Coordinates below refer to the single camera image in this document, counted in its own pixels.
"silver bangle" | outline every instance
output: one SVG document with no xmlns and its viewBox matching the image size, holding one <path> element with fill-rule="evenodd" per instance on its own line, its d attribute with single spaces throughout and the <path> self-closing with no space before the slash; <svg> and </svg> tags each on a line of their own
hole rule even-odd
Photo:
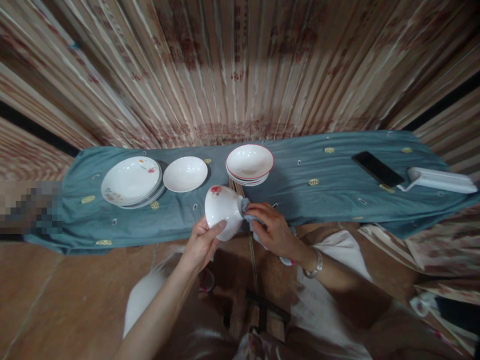
<svg viewBox="0 0 480 360">
<path fill-rule="evenodd" d="M 303 269 L 303 275 L 305 275 L 308 279 L 315 279 L 317 277 L 317 274 L 321 272 L 322 268 L 324 267 L 324 257 L 322 256 L 322 253 L 320 252 L 320 250 L 318 250 L 316 247 L 312 246 L 311 248 L 315 250 L 316 255 L 318 256 L 316 269 L 313 271 L 307 271 Z"/>
</svg>

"red flower pattern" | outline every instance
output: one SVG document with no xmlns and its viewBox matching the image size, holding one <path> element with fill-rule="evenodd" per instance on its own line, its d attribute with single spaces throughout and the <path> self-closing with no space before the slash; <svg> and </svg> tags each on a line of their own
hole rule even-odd
<svg viewBox="0 0 480 360">
<path fill-rule="evenodd" d="M 220 194 L 220 192 L 222 191 L 222 188 L 220 186 L 212 186 L 210 188 L 210 191 L 214 194 Z"/>
</svg>

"red rim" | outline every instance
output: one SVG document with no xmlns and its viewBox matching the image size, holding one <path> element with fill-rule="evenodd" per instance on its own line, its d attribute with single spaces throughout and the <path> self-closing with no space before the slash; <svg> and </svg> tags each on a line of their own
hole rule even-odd
<svg viewBox="0 0 480 360">
<path fill-rule="evenodd" d="M 238 181 L 242 181 L 242 180 L 243 180 L 243 179 L 240 179 L 240 178 L 236 178 L 236 176 L 234 176 L 231 172 L 227 173 L 227 175 L 228 175 L 228 177 L 231 178 L 233 181 L 237 181 L 237 182 L 238 182 Z M 255 181 L 247 181 L 246 183 L 247 183 L 248 185 L 257 184 L 257 183 L 259 183 L 259 182 L 264 181 L 264 180 L 265 180 L 264 177 L 267 177 L 268 175 L 269 175 L 269 174 L 266 173 L 266 174 L 263 175 L 262 177 L 259 177 L 258 179 L 255 179 Z"/>
<path fill-rule="evenodd" d="M 268 171 L 267 171 L 266 173 L 264 173 L 263 175 L 256 176 L 256 177 L 242 177 L 242 176 L 236 175 L 232 170 L 230 170 L 229 165 L 228 165 L 228 161 L 229 161 L 230 155 L 231 155 L 236 149 L 241 148 L 241 147 L 243 147 L 243 146 L 247 146 L 247 145 L 259 146 L 259 147 L 261 147 L 261 148 L 267 149 L 268 152 L 270 153 L 271 158 L 273 159 L 273 164 L 271 165 L 270 170 L 268 170 Z M 239 146 L 239 147 L 236 147 L 236 148 L 234 148 L 232 151 L 230 151 L 230 153 L 228 154 L 228 156 L 226 157 L 226 160 L 225 160 L 225 166 L 226 166 L 226 168 L 228 169 L 228 171 L 231 172 L 233 175 L 235 175 L 237 178 L 239 178 L 239 179 L 245 179 L 245 180 L 255 180 L 255 179 L 259 179 L 259 178 L 261 178 L 261 177 L 264 177 L 265 175 L 267 175 L 269 172 L 272 171 L 272 169 L 274 168 L 274 165 L 275 165 L 275 156 L 274 156 L 274 154 L 269 150 L 268 147 L 265 147 L 265 146 L 263 146 L 263 145 L 258 145 L 258 144 L 245 144 L 245 145 L 241 145 L 241 146 Z"/>
</svg>

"pixelated area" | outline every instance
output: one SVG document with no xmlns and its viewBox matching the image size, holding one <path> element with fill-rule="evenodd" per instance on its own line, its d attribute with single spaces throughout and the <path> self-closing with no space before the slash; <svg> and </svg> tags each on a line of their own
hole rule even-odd
<svg viewBox="0 0 480 360">
<path fill-rule="evenodd" d="M 60 181 L 0 182 L 0 234 L 61 234 Z"/>
</svg>

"brown tile floor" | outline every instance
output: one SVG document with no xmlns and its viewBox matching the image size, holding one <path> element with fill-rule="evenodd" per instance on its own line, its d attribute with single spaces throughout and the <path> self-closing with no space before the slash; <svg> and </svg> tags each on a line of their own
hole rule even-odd
<svg viewBox="0 0 480 360">
<path fill-rule="evenodd" d="M 339 229 L 338 223 L 310 224 L 298 234 L 325 225 Z M 374 282 L 405 302 L 417 273 L 371 244 L 356 231 L 357 224 L 343 226 L 360 244 Z M 130 290 L 185 243 L 116 249 L 105 256 L 61 256 L 31 244 L 0 246 L 0 359 L 110 358 L 122 338 Z M 253 250 L 260 295 L 288 311 L 295 301 L 296 269 L 256 242 Z M 202 301 L 214 302 L 218 316 L 231 311 L 230 333 L 238 339 L 258 317 L 245 298 L 246 289 L 255 290 L 248 236 L 221 243 L 209 268 L 217 286 Z"/>
</svg>

